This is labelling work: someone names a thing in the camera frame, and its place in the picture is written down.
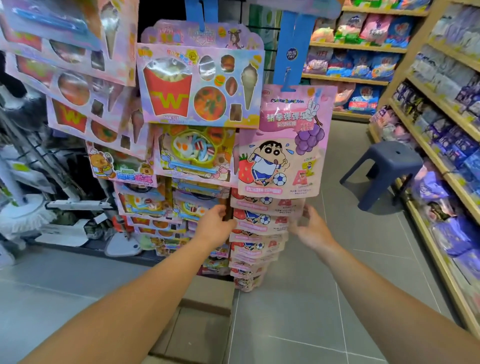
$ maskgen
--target left arm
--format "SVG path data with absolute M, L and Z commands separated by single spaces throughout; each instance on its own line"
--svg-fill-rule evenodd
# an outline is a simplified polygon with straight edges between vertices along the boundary
M 20 363 L 141 363 L 199 267 L 235 228 L 235 220 L 222 221 L 225 210 L 207 211 L 189 243 L 77 314 Z

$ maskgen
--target brown cardboard box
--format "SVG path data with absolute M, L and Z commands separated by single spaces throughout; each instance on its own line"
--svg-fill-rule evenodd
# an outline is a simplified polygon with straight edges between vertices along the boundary
M 221 364 L 228 343 L 234 290 L 233 282 L 195 276 L 150 355 L 164 360 L 158 364 Z

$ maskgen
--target plastic stool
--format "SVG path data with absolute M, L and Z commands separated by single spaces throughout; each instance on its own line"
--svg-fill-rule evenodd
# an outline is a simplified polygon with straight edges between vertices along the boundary
M 395 204 L 411 178 L 423 165 L 422 158 L 408 146 L 400 142 L 380 142 L 368 148 L 358 162 L 342 177 L 340 184 L 343 184 L 367 159 L 372 159 L 375 164 L 367 173 L 367 177 L 373 178 L 373 181 L 358 204 L 359 209 L 363 211 L 369 210 L 380 195 L 395 182 L 395 179 L 407 175 L 407 179 L 394 197 Z

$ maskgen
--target stack of hanging candy bags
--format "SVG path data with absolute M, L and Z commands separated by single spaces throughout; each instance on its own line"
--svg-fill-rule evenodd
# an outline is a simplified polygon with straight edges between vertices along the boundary
M 242 24 L 159 20 L 136 43 L 138 0 L 35 13 L 2 2 L 6 72 L 47 95 L 52 129 L 86 141 L 93 175 L 114 183 L 120 230 L 168 256 L 225 204 L 238 226 L 201 272 L 257 287 L 288 219 L 319 194 L 335 87 L 263 86 L 263 42 Z

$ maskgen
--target store shelf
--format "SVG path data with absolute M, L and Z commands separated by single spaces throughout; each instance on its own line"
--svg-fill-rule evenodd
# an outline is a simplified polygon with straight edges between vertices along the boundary
M 473 68 L 474 70 L 480 72 L 480 61 L 478 61 L 474 58 L 471 58 L 471 57 L 467 56 L 466 54 L 457 52 L 456 50 L 454 50 L 450 46 L 448 46 L 444 43 L 435 41 L 435 40 L 430 39 L 427 42 L 427 44 L 429 44 L 430 46 L 432 46 L 436 50 L 441 51 L 442 53 L 446 54 L 447 56 L 452 57 L 454 60 L 457 60 L 457 61 L 463 63 L 464 65 L 466 65 L 470 68 Z
M 466 120 L 462 115 L 456 112 L 444 99 L 430 90 L 425 84 L 423 84 L 418 78 L 409 74 L 407 79 L 422 92 L 430 101 L 438 106 L 449 118 L 451 118 L 458 126 L 465 130 L 473 139 L 480 142 L 480 131 L 472 125 L 471 122 Z
M 369 132 L 374 142 L 376 143 L 380 142 L 380 137 L 376 133 L 375 128 L 372 124 L 369 125 Z M 401 184 L 402 182 L 398 178 L 396 180 L 397 188 L 400 188 Z M 448 263 L 446 262 L 442 253 L 438 249 L 432 237 L 432 234 L 430 233 L 428 227 L 423 222 L 421 215 L 417 210 L 417 208 L 415 207 L 415 204 L 413 203 L 413 201 L 408 200 L 406 198 L 405 204 L 412 216 L 412 219 L 415 225 L 417 226 L 417 229 L 420 235 L 425 241 L 428 251 L 430 252 L 432 259 L 435 265 L 437 266 L 437 269 L 440 272 L 440 275 L 442 276 L 442 279 L 447 287 L 447 290 L 450 293 L 450 296 L 452 297 L 457 307 L 457 311 L 460 314 L 460 317 L 462 318 L 463 322 L 465 323 L 470 333 L 472 333 L 476 338 L 480 339 L 480 325 L 476 320 L 475 315 L 473 314 L 471 308 L 469 307 L 465 299 L 465 296 L 463 295 L 463 292 L 461 291 L 458 283 L 456 282 L 452 272 L 450 271 L 450 268 L 448 267 Z
M 408 16 L 427 16 L 428 10 L 399 10 L 386 8 L 370 8 L 360 6 L 344 6 L 344 12 L 369 12 L 372 14 L 390 14 L 390 15 L 408 15 Z
M 355 112 L 348 111 L 348 110 L 334 111 L 332 115 L 333 116 L 341 116 L 341 117 L 350 116 L 350 117 L 355 117 L 355 118 L 359 118 L 359 119 L 367 119 L 367 120 L 369 120 L 372 117 L 371 115 L 368 115 L 368 114 L 357 114 Z
M 450 0 L 451 2 L 456 2 L 457 4 L 472 5 L 480 7 L 479 0 Z
M 363 78 L 354 78 L 354 77 L 336 77 L 336 76 L 326 76 L 324 74 L 311 74 L 311 73 L 302 73 L 301 76 L 303 78 L 314 78 L 317 80 L 354 82 L 356 84 L 367 84 L 367 85 L 382 85 L 382 86 L 388 85 L 388 81 L 364 80 Z
M 393 101 L 390 100 L 390 106 L 392 107 L 395 114 L 397 114 L 398 118 L 402 121 L 405 127 L 408 129 L 410 134 L 415 138 L 417 143 L 420 147 L 425 151 L 428 157 L 432 160 L 434 165 L 443 175 L 445 181 L 450 185 L 450 187 L 454 190 L 458 198 L 462 201 L 470 214 L 474 217 L 474 219 L 480 224 L 480 208 L 479 206 L 473 201 L 472 197 L 468 194 L 468 191 L 463 188 L 460 182 L 455 178 L 454 173 L 450 173 L 450 169 L 446 167 L 443 161 L 440 159 L 438 154 L 430 147 L 430 145 L 423 139 L 421 134 L 417 131 L 417 129 L 413 125 L 413 120 L 405 115 L 402 110 L 398 107 L 398 105 Z
M 364 46 L 362 44 L 348 44 L 348 43 L 328 43 L 328 42 L 310 42 L 314 47 L 328 47 L 328 48 L 342 48 L 342 49 L 357 49 L 357 50 L 371 50 L 374 52 L 392 52 L 392 53 L 406 53 L 406 48 L 399 47 L 374 47 Z

